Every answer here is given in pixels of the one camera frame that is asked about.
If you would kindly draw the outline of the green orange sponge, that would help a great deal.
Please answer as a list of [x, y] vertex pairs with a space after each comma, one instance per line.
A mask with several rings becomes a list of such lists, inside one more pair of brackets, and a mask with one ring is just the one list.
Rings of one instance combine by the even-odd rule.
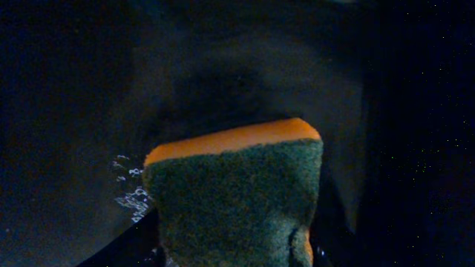
[[323, 142], [299, 118], [162, 144], [143, 184], [179, 266], [311, 266]]

